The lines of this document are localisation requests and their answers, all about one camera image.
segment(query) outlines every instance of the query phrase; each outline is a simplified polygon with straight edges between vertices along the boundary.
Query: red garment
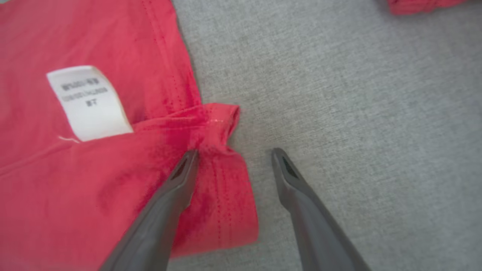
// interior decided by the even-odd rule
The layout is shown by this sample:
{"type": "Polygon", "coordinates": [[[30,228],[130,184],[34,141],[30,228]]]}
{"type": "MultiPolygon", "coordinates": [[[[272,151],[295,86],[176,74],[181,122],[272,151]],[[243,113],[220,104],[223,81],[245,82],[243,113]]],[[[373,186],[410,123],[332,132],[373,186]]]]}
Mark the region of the red garment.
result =
{"type": "Polygon", "coordinates": [[[0,270],[94,270],[188,149],[196,188],[172,256],[254,242],[239,109],[201,104],[168,0],[0,5],[0,270]],[[93,65],[133,134],[76,143],[46,73],[93,65]]]}
{"type": "Polygon", "coordinates": [[[448,8],[465,0],[388,0],[390,11],[395,15],[431,12],[436,8],[448,8]]]}

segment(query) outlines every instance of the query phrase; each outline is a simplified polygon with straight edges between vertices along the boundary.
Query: folded fabric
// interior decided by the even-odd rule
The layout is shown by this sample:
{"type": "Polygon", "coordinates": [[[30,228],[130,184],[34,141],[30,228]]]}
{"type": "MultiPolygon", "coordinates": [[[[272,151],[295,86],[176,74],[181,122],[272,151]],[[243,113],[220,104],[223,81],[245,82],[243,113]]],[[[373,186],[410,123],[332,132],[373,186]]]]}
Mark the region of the folded fabric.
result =
{"type": "Polygon", "coordinates": [[[0,270],[94,270],[188,149],[200,165],[172,256],[257,239],[239,108],[201,104],[168,0],[0,5],[0,270]],[[134,133],[80,142],[47,72],[111,81],[134,133]]]}
{"type": "Polygon", "coordinates": [[[466,0],[388,0],[390,11],[395,15],[431,12],[436,8],[448,8],[466,0]]]}

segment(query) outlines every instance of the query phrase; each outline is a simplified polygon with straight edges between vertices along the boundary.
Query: gray fabric surface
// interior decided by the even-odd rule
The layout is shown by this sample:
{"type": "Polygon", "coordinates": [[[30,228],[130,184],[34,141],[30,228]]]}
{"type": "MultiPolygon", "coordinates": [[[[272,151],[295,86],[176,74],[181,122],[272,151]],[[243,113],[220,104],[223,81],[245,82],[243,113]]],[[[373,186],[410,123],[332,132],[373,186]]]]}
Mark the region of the gray fabric surface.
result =
{"type": "Polygon", "coordinates": [[[406,17],[375,0],[174,5],[204,102],[242,108],[232,145],[260,234],[169,270],[301,270],[276,146],[373,270],[480,270],[482,2],[406,17]]]}

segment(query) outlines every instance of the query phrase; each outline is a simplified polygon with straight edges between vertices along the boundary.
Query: clothing label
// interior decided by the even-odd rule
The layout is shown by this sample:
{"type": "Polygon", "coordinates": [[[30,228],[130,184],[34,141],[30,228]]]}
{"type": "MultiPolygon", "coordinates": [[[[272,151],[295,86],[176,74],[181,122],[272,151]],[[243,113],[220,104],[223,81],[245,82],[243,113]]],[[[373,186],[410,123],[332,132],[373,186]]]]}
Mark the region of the clothing label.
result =
{"type": "Polygon", "coordinates": [[[133,132],[116,90],[95,67],[55,70],[47,79],[81,141],[133,132]]]}

